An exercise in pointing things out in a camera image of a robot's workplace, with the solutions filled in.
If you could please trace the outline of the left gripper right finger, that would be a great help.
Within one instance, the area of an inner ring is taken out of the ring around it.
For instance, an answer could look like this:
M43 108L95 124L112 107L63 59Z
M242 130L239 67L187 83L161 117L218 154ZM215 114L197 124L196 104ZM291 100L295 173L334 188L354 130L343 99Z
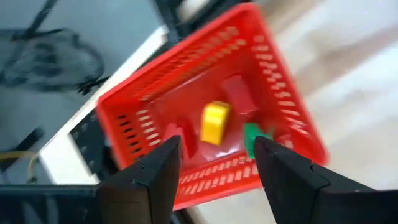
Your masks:
M319 199L336 172L263 136L254 141L260 180L277 224L342 224Z

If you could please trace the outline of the green mini stapler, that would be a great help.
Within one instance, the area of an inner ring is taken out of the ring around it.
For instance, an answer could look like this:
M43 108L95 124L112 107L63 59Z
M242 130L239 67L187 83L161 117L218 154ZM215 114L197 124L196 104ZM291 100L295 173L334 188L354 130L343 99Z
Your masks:
M257 136L263 136L267 139L273 140L274 130L270 129L265 133L256 123L245 123L243 129L243 140L246 154L249 158L254 158L254 142Z

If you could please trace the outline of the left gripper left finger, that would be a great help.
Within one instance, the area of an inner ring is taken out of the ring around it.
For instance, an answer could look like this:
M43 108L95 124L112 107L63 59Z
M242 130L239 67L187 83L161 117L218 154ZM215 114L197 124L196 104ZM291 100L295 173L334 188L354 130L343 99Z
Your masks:
M172 136L100 183L104 224L169 224L180 172L180 136Z

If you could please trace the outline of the black floor fan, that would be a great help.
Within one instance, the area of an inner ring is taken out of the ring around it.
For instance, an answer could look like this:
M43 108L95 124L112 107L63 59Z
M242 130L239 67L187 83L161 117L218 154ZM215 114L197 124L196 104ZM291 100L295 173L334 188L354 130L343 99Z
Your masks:
M88 94L103 84L104 59L68 28L41 30L58 0L46 0L26 28L0 29L0 85Z

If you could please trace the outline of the yellow mini stapler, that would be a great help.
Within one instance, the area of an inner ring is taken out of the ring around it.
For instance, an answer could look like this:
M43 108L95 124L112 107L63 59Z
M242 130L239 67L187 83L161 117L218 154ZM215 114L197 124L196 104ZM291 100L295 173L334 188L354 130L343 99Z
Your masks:
M201 115L200 140L220 146L230 111L229 103L213 101L206 104Z

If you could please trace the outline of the red and silver mini stapler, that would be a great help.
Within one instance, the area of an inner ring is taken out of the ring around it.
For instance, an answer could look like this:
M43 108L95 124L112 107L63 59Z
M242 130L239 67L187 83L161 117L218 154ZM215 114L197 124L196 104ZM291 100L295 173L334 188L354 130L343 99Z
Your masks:
M183 161L191 159L197 150L197 140L192 123L179 118L176 121L166 125L162 141L166 141L174 135L179 135L181 139L181 158Z

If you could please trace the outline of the red plastic bin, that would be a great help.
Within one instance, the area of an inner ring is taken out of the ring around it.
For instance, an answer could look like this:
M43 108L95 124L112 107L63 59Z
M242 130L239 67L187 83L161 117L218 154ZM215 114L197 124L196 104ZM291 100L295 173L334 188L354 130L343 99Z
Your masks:
M240 75L257 111L231 106L220 146L200 140L201 115L213 101L229 103L221 82ZM256 163L244 149L243 127L256 123L273 139L325 165L329 154L285 66L259 8L242 3L135 71L97 103L96 113L120 169L162 144L166 125L179 118L195 130L195 155L182 160L174 209L261 187Z

